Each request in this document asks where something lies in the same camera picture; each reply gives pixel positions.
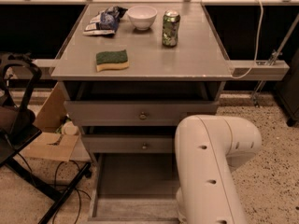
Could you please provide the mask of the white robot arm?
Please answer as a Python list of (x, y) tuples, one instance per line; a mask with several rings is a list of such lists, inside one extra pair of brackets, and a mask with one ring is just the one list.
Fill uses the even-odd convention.
[(238, 117), (194, 115), (175, 134), (178, 219), (182, 224), (247, 224), (232, 172), (261, 149), (262, 137)]

